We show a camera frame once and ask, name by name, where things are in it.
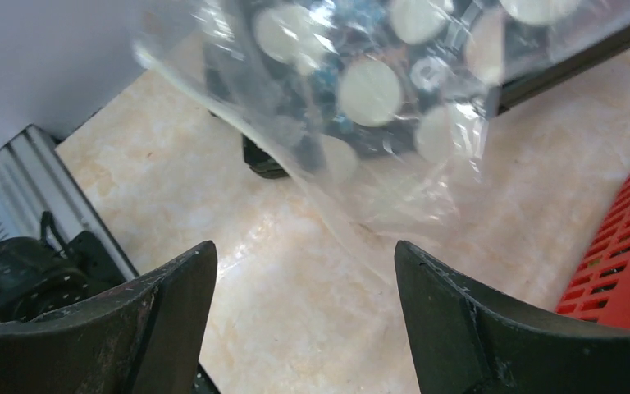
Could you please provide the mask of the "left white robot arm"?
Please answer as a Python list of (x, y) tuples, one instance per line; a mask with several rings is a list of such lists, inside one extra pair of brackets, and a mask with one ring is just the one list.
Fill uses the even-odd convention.
[(27, 322), (138, 276), (103, 240), (83, 230), (65, 240), (44, 211), (37, 236), (16, 236), (0, 220), (0, 323)]

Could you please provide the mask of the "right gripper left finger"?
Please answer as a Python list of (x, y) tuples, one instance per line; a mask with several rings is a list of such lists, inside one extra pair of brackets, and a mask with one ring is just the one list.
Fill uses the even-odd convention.
[(217, 282), (204, 241), (141, 277), (0, 324), (0, 393), (214, 393), (199, 363)]

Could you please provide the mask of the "clear zip top bag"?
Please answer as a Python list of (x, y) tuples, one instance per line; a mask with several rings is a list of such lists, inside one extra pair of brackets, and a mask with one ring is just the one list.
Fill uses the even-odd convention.
[(389, 281), (481, 209), (491, 119), (630, 48), (630, 1), (133, 1), (130, 32)]

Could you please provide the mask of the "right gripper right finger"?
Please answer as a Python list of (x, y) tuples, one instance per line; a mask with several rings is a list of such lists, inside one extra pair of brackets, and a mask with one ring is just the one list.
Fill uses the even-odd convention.
[(395, 272), (423, 393), (630, 393), (630, 330), (537, 308), (409, 241)]

